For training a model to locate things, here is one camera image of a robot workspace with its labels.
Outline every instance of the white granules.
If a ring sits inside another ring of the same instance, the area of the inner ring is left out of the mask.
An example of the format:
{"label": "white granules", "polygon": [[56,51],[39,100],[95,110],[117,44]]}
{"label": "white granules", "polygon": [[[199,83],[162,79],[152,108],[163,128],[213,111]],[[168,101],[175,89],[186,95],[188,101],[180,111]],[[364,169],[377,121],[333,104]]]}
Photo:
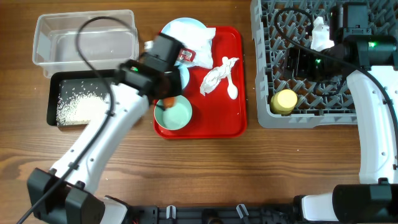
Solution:
{"label": "white granules", "polygon": [[62,99],[57,106],[57,125],[88,124],[94,116],[104,113],[108,109],[102,97],[95,93],[74,95],[69,97],[69,103]]}

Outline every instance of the red tray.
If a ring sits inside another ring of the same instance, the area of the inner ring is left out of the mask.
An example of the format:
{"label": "red tray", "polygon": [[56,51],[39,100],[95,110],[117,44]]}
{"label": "red tray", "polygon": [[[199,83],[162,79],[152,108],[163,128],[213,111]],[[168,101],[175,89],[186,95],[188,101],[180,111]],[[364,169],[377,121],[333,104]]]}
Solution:
{"label": "red tray", "polygon": [[213,67],[221,66],[222,57],[237,57],[232,68],[232,81],[238,88],[238,97],[232,100],[226,91],[228,80],[224,78],[211,93],[200,94],[200,85],[210,69],[189,68],[190,80],[183,91],[192,105],[192,119],[182,129],[169,131],[156,123],[155,132],[165,139],[234,138],[241,135],[248,125],[244,89],[243,54],[241,34],[233,27],[215,27],[212,56]]}

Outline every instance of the orange object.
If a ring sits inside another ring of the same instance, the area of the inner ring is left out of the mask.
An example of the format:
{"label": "orange object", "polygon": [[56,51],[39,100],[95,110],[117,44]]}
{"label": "orange object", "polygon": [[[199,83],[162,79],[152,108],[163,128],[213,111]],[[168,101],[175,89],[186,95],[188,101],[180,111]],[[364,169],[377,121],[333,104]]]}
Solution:
{"label": "orange object", "polygon": [[164,98],[163,99],[163,106],[167,109],[167,108],[171,108],[174,106],[175,103],[175,98],[174,97],[170,97],[170,98]]}

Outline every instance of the green light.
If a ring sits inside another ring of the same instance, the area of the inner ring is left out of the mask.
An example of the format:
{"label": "green light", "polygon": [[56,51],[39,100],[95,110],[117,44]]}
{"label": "green light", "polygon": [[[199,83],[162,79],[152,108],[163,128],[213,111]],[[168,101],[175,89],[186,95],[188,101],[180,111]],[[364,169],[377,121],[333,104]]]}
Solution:
{"label": "green light", "polygon": [[369,42],[368,44],[369,44],[369,47],[375,47],[377,45],[376,42]]}

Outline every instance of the red label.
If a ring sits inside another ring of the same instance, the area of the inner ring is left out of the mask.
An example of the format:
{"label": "red label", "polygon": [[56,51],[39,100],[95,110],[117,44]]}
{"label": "red label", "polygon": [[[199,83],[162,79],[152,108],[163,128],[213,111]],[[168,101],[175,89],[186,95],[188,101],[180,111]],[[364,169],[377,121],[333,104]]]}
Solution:
{"label": "red label", "polygon": [[193,59],[195,58],[196,53],[193,50],[190,49],[181,49],[177,60],[184,60],[187,62],[193,62]]}

